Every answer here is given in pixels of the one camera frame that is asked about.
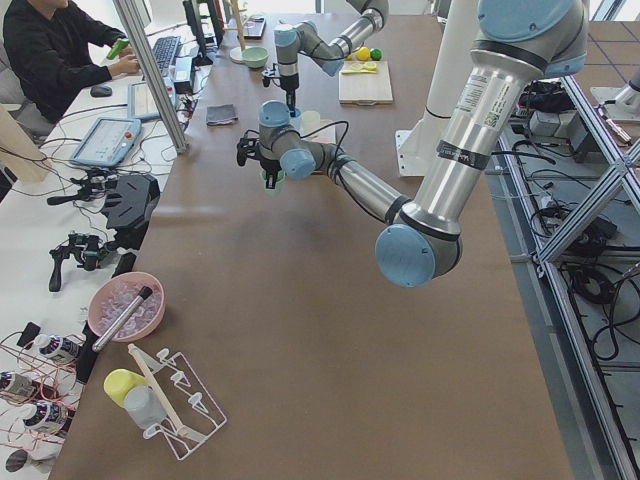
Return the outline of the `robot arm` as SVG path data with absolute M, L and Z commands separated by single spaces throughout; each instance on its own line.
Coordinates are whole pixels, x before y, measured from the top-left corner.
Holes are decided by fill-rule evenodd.
M 284 101 L 264 103 L 255 158 L 274 188 L 280 177 L 326 174 L 363 210 L 384 223 L 375 245 L 383 275 L 402 287 L 421 286 L 452 270 L 462 253 L 460 214 L 523 89 L 533 81 L 579 71 L 585 62 L 589 5 L 585 1 L 455 1 L 451 4 L 435 76 L 449 80 L 446 124 L 437 141 L 415 129 L 422 184 L 408 198 L 335 144 L 307 141 L 293 125 L 298 58 L 336 74 L 345 58 L 382 30 L 384 1 L 358 1 L 359 18 L 331 41 L 304 21 L 274 33 Z
M 389 4 L 384 0 L 349 1 L 360 17 L 331 41 L 325 41 L 316 25 L 305 20 L 296 25 L 282 24 L 274 30 L 276 64 L 280 88 L 285 92 L 291 117 L 296 111 L 299 88 L 298 56 L 306 55 L 327 75 L 335 76 L 347 56 L 385 26 Z

